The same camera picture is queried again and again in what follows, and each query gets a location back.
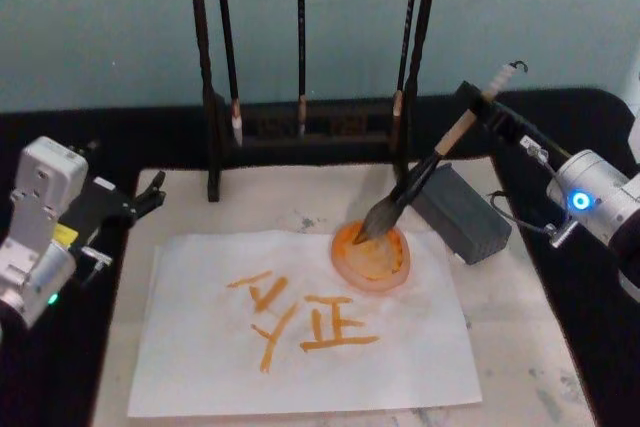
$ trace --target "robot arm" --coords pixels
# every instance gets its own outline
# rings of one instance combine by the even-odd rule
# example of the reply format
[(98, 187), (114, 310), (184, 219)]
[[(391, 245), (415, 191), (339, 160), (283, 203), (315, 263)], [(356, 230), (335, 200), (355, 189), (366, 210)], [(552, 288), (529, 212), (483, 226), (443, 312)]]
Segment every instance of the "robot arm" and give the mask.
[(620, 258), (620, 283), (640, 302), (640, 173), (629, 179), (591, 150), (570, 155), (508, 107), (487, 102), (467, 82), (456, 96), (491, 134), (524, 149), (551, 173), (547, 197), (567, 214), (564, 225), (549, 226), (551, 245), (560, 247), (582, 225)]
[(135, 199), (105, 179), (87, 179), (87, 172), (84, 157), (46, 137), (22, 151), (13, 217), (0, 245), (0, 340), (2, 326), (35, 324), (81, 256), (95, 260), (94, 272), (111, 263), (90, 247), (105, 223), (130, 228), (164, 202), (164, 172)]

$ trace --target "teal wall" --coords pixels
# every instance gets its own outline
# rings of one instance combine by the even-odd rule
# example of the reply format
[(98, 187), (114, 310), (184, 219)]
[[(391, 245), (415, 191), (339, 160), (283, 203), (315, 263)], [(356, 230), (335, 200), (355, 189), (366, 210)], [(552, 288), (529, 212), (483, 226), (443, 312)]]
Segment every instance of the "teal wall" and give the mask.
[[(214, 87), (228, 97), (219, 6), (207, 3)], [(405, 4), (307, 0), (309, 97), (391, 96)], [(230, 8), (241, 100), (294, 100), (296, 0)], [(531, 70), (512, 88), (625, 96), (639, 40), (640, 0), (434, 0), (420, 91), (483, 84), (522, 58)], [(191, 0), (0, 0), (0, 110), (193, 104), (200, 92)]]

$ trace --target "paint dish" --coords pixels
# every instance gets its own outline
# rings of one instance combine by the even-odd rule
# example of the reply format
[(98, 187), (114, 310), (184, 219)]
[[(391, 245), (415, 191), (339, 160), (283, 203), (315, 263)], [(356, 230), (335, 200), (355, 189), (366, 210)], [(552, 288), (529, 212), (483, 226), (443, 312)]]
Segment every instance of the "paint dish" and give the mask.
[(407, 280), (410, 257), (407, 239), (393, 228), (386, 235), (354, 245), (362, 221), (338, 230), (331, 243), (331, 261), (349, 284), (365, 292), (386, 292)]

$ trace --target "metal hook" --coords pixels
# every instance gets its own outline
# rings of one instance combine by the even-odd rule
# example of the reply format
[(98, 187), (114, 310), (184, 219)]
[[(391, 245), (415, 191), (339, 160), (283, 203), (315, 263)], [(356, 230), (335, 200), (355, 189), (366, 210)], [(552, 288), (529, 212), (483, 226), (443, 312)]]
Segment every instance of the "metal hook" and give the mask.
[(526, 74), (527, 72), (529, 72), (529, 66), (527, 64), (525, 64), (522, 60), (516, 60), (515, 62), (511, 62), (509, 64), (511, 67), (513, 67), (514, 69), (517, 69), (519, 65), (522, 66), (522, 69), (524, 70), (524, 73)]

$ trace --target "orange calligraphy characters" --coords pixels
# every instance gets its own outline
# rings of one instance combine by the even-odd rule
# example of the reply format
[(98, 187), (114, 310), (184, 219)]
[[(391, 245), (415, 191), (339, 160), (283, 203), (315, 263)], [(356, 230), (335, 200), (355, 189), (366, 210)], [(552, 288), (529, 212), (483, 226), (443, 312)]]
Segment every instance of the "orange calligraphy characters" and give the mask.
[[(242, 285), (250, 285), (249, 293), (251, 294), (251, 298), (255, 303), (255, 312), (260, 313), (269, 308), (269, 305), (280, 295), (280, 293), (285, 289), (288, 284), (288, 280), (286, 277), (279, 277), (273, 286), (269, 289), (269, 291), (263, 296), (260, 295), (260, 289), (255, 287), (254, 284), (259, 282), (260, 280), (269, 277), (272, 274), (271, 271), (263, 272), (262, 274), (255, 275), (253, 277), (248, 277), (245, 279), (240, 279), (236, 282), (232, 282), (227, 285), (228, 288), (236, 288)], [(291, 307), (287, 309), (282, 317), (278, 320), (278, 324), (273, 332), (269, 333), (265, 330), (262, 330), (260, 327), (255, 324), (251, 324), (251, 328), (255, 330), (262, 337), (267, 339), (267, 346), (264, 350), (264, 355), (262, 356), (262, 362), (260, 362), (260, 372), (269, 373), (269, 368), (271, 367), (271, 359), (273, 358), (273, 351), (276, 347), (276, 343), (278, 339), (282, 335), (284, 328), (287, 326), (287, 323), (291, 320), (293, 315), (296, 312), (297, 304), (293, 304)]]
[(300, 347), (305, 352), (313, 349), (325, 349), (327, 347), (335, 347), (337, 345), (354, 345), (354, 344), (370, 344), (380, 337), (376, 335), (366, 337), (345, 337), (342, 333), (343, 327), (363, 327), (364, 322), (358, 320), (344, 319), (340, 316), (340, 304), (349, 304), (352, 299), (349, 297), (318, 297), (316, 295), (307, 295), (304, 300), (307, 302), (316, 302), (319, 304), (331, 306), (331, 325), (333, 327), (333, 338), (325, 340), (322, 335), (322, 314), (318, 309), (311, 311), (311, 324), (313, 327), (313, 342), (302, 342)]
[[(266, 310), (271, 314), (274, 314), (273, 311), (269, 309), (269, 306), (276, 300), (276, 298), (278, 298), (289, 284), (287, 278), (282, 276), (278, 277), (278, 279), (276, 279), (273, 285), (264, 294), (262, 294), (259, 287), (254, 285), (272, 274), (273, 272), (268, 270), (261, 274), (232, 282), (227, 285), (227, 288), (235, 289), (242, 286), (249, 286), (249, 293), (251, 294), (251, 299), (253, 299), (254, 302), (254, 312), (259, 314)], [(311, 326), (315, 340), (312, 342), (302, 342), (300, 344), (300, 347), (305, 352), (314, 349), (326, 349), (328, 347), (335, 347), (338, 345), (371, 344), (372, 342), (380, 339), (377, 335), (345, 337), (342, 332), (344, 327), (364, 327), (365, 325), (364, 322), (359, 320), (345, 319), (341, 316), (340, 306), (342, 304), (350, 304), (353, 302), (350, 297), (319, 297), (317, 295), (307, 295), (304, 297), (304, 300), (310, 303), (317, 303), (331, 307), (331, 325), (333, 330), (333, 338), (325, 339), (322, 332), (322, 314), (318, 309), (313, 309), (311, 311)], [(287, 308), (285, 313), (278, 318), (278, 323), (276, 324), (275, 329), (273, 329), (273, 332), (267, 332), (257, 325), (251, 324), (251, 328), (267, 340), (267, 346), (264, 349), (262, 362), (260, 362), (260, 372), (269, 373), (271, 360), (273, 358), (273, 351), (278, 343), (278, 339), (280, 339), (282, 332), (284, 332), (287, 324), (295, 315), (297, 308), (298, 304), (296, 302)]]

